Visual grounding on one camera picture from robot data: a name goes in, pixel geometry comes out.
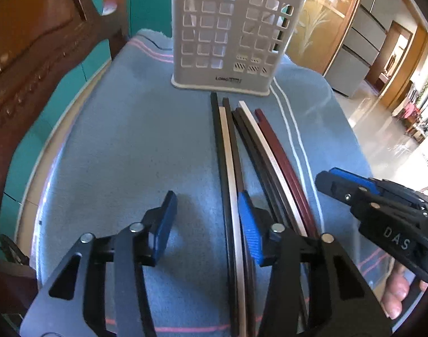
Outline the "person's right hand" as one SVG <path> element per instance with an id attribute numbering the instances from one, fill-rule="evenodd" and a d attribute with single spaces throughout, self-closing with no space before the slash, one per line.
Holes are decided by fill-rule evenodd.
<path id="1" fill-rule="evenodd" d="M 395 320 L 401 315 L 402 302 L 410 291 L 411 284 L 405 277 L 405 271 L 405 266 L 395 262 L 385 283 L 381 305 L 390 320 Z"/>

